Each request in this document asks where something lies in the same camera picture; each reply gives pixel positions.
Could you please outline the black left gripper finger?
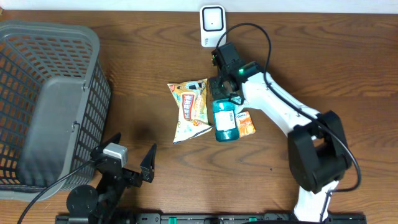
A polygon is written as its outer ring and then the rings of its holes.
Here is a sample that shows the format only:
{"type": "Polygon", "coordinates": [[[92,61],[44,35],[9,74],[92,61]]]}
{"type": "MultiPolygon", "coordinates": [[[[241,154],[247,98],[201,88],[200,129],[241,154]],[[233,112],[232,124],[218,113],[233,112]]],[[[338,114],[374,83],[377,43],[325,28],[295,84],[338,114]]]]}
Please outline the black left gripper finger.
{"type": "Polygon", "coordinates": [[[96,146],[90,153],[90,157],[98,157],[99,154],[103,153],[103,150],[105,149],[106,146],[108,146],[111,143],[114,144],[119,144],[121,139],[121,133],[115,134],[113,137],[109,138],[107,141],[100,143],[98,146],[96,146]]]}
{"type": "Polygon", "coordinates": [[[143,181],[151,183],[155,176],[155,155],[157,145],[153,144],[140,164],[143,181]]]}

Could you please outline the teal mouthwash bottle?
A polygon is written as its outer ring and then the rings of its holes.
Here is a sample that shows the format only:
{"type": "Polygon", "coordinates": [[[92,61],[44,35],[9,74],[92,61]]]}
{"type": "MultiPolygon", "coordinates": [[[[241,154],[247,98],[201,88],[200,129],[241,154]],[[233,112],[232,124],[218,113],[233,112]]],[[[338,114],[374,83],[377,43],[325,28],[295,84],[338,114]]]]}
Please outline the teal mouthwash bottle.
{"type": "Polygon", "coordinates": [[[235,104],[228,99],[212,102],[215,122],[215,137],[218,142],[234,141],[239,139],[239,129],[235,118],[235,104]]]}

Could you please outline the yellow snack bag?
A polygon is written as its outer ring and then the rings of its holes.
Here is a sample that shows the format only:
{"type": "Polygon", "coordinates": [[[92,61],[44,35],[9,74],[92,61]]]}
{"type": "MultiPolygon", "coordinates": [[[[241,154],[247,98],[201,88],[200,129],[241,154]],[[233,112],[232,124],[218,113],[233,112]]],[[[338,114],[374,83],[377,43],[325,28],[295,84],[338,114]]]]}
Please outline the yellow snack bag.
{"type": "Polygon", "coordinates": [[[213,129],[208,123],[206,107],[207,79],[167,86],[178,106],[178,121],[174,144],[205,134],[213,129]]]}

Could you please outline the orange Kleenex tissue pack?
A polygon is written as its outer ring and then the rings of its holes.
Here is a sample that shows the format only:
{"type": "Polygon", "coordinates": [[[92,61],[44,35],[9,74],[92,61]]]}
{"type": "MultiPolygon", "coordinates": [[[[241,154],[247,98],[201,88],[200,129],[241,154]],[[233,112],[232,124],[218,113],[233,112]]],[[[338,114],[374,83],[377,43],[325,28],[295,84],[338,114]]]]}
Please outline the orange Kleenex tissue pack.
{"type": "Polygon", "coordinates": [[[239,137],[245,137],[256,132],[251,116],[248,111],[240,112],[236,115],[236,123],[239,130],[239,137]]]}

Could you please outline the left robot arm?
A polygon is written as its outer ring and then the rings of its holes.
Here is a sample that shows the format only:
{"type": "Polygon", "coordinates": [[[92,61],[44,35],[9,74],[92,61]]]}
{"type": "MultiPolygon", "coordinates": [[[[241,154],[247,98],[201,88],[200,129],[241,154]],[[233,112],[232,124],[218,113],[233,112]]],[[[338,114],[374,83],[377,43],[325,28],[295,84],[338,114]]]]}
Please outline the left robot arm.
{"type": "Polygon", "coordinates": [[[74,188],[67,198],[69,214],[57,216],[57,223],[133,223],[134,217],[118,210],[124,191],[151,183],[155,176],[157,145],[153,144],[140,164],[141,171],[125,168],[127,148],[119,145],[121,133],[95,147],[90,162],[101,174],[96,187],[81,185],[74,188]]]}

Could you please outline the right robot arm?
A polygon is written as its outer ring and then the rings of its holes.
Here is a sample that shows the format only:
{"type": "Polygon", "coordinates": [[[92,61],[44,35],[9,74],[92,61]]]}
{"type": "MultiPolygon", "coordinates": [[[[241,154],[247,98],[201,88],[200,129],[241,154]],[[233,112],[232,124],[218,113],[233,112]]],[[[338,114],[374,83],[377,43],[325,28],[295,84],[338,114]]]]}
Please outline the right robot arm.
{"type": "Polygon", "coordinates": [[[355,162],[339,116],[320,113],[281,88],[257,62],[245,62],[232,43],[212,51],[218,74],[211,78],[216,128],[225,133],[223,115],[261,110],[287,136],[289,169],[299,184],[294,215],[300,221],[324,222],[330,197],[355,162]]]}

